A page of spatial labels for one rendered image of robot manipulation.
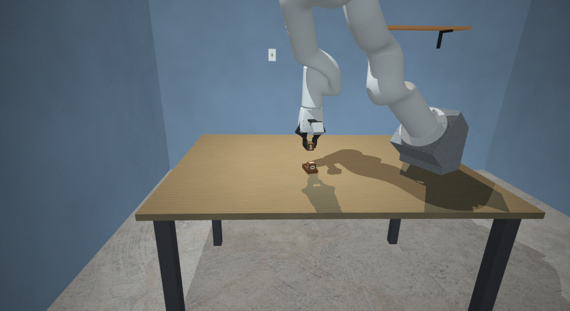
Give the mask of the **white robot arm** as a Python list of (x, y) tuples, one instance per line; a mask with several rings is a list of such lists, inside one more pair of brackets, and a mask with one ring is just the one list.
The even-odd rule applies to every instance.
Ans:
[(408, 145), (428, 145), (444, 134), (448, 124), (444, 112), (429, 107), (419, 89), (404, 81), (403, 52), (387, 29), (379, 0), (279, 2), (294, 58), (304, 66), (302, 106), (320, 108), (324, 95), (341, 93), (339, 66), (333, 57), (318, 47), (312, 7), (334, 9), (343, 6), (350, 32), (368, 57), (366, 90), (373, 104), (390, 108), (401, 123), (400, 137)]

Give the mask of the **brown wooden tray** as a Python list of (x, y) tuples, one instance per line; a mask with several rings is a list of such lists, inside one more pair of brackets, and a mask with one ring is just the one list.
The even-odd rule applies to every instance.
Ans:
[(307, 164), (302, 164), (302, 168), (307, 172), (307, 174), (314, 174), (318, 173), (318, 169), (308, 170)]

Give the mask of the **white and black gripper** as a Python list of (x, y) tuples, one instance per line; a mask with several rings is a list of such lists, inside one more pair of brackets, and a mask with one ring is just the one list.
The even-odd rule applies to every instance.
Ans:
[[(322, 108), (305, 108), (304, 106), (301, 107), (300, 113), (299, 113), (299, 118), (298, 118), (298, 127), (297, 130), (295, 131), (296, 134), (301, 135), (301, 137), (303, 138), (303, 142), (302, 145), (303, 147), (305, 147), (305, 149), (307, 149), (307, 133), (311, 132), (311, 126), (310, 126), (310, 122), (308, 122), (308, 119), (315, 119), (318, 122), (322, 121), (322, 126), (323, 126), (323, 114), (322, 114)], [(302, 133), (301, 133), (301, 132)], [(317, 139), (319, 138), (320, 135), (314, 135), (312, 138), (312, 142), (315, 144), (315, 148), (317, 145)]]

